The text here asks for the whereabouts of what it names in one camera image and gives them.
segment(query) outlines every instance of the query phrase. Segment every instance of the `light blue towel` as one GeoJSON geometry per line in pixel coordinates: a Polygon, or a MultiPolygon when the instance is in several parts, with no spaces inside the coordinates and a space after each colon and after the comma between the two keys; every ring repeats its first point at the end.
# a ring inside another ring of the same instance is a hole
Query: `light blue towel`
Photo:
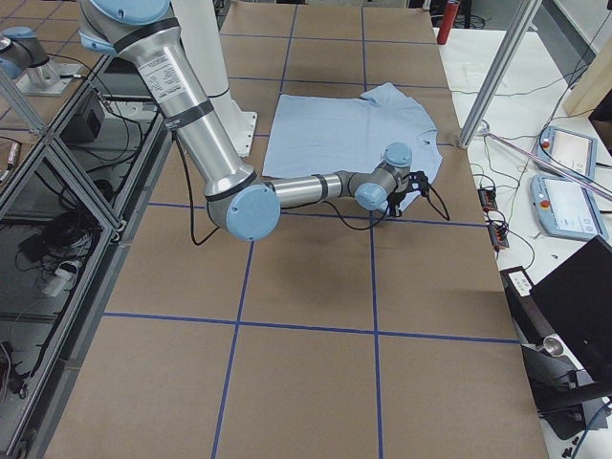
{"type": "MultiPolygon", "coordinates": [[[[437,129],[425,109],[391,83],[361,98],[281,96],[276,108],[263,173],[274,178],[327,174],[338,170],[371,172],[386,147],[412,148],[411,170],[423,170],[433,183],[442,157],[437,129]]],[[[417,196],[410,193],[405,209],[417,196]]]]}

